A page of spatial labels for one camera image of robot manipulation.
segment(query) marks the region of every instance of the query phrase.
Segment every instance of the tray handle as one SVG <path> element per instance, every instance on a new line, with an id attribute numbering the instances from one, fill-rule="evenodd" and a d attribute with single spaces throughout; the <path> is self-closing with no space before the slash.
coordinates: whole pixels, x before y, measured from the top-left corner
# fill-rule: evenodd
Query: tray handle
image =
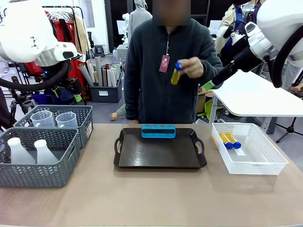
<path id="1" fill-rule="evenodd" d="M 205 151 L 205 147 L 204 147 L 204 143 L 202 140 L 200 140 L 196 133 L 192 134 L 192 142 L 193 142 L 193 145 L 195 147 L 195 151 L 196 151 L 196 154 L 197 154 L 197 157 L 198 157 L 198 160 L 199 160 L 199 163 L 200 163 L 200 166 L 201 167 L 204 167 L 207 165 L 207 161 L 206 161 L 206 158 L 204 156 L 204 151 Z M 201 153 L 199 154 L 199 149 L 198 147 L 196 146 L 196 143 L 199 142 L 201 144 L 201 148 L 202 148 L 202 151 Z"/>
<path id="2" fill-rule="evenodd" d="M 119 166 L 120 163 L 120 157 L 121 157 L 121 153 L 118 151 L 118 142 L 121 143 L 120 138 L 115 140 L 115 144 L 114 144 L 114 149 L 115 149 L 115 158 L 114 158 L 114 165 L 115 166 Z"/>

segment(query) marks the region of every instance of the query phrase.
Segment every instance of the white basket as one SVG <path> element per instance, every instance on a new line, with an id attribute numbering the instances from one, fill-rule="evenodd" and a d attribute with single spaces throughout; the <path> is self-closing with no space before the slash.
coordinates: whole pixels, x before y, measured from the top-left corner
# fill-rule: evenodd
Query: white basket
<path id="1" fill-rule="evenodd" d="M 231 133 L 242 144 L 227 150 L 219 133 Z M 279 175 L 288 161 L 254 124 L 213 123 L 213 139 L 230 174 Z"/>

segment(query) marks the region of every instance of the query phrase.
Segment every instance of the hand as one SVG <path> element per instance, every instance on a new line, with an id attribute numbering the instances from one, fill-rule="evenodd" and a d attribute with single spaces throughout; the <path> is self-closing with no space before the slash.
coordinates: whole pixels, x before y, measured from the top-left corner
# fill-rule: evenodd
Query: hand
<path id="1" fill-rule="evenodd" d="M 204 74 L 204 66 L 200 59 L 197 57 L 191 59 L 182 59 L 178 62 L 181 63 L 182 71 L 179 72 L 180 76 L 187 74 L 188 77 L 196 79 L 200 78 Z"/>
<path id="2" fill-rule="evenodd" d="M 117 118 L 118 118 L 118 113 L 112 113 L 112 114 L 110 115 L 110 120 L 111 120 L 111 121 L 115 121 L 115 120 L 117 120 Z"/>
<path id="3" fill-rule="evenodd" d="M 129 121 L 129 124 L 140 124 L 138 120 L 131 120 Z"/>

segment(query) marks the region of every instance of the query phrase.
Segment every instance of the red tag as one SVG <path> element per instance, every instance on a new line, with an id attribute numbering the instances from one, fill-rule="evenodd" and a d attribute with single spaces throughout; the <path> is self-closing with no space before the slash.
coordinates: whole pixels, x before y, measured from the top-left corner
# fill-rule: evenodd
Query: red tag
<path id="1" fill-rule="evenodd" d="M 161 65 L 160 65 L 160 69 L 159 69 L 160 72 L 164 72 L 164 73 L 167 72 L 167 68 L 169 66 L 169 60 L 170 60 L 169 56 L 163 55 Z"/>

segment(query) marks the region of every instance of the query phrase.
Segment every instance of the glass cup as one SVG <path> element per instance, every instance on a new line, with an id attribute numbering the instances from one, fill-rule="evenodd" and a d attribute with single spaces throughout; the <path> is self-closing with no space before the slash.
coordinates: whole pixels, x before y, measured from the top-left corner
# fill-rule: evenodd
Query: glass cup
<path id="1" fill-rule="evenodd" d="M 55 127 L 53 122 L 53 113 L 48 110 L 43 110 L 33 114 L 30 119 L 33 122 L 34 127 Z"/>
<path id="2" fill-rule="evenodd" d="M 77 115 L 73 112 L 63 113 L 56 117 L 59 128 L 77 128 Z"/>

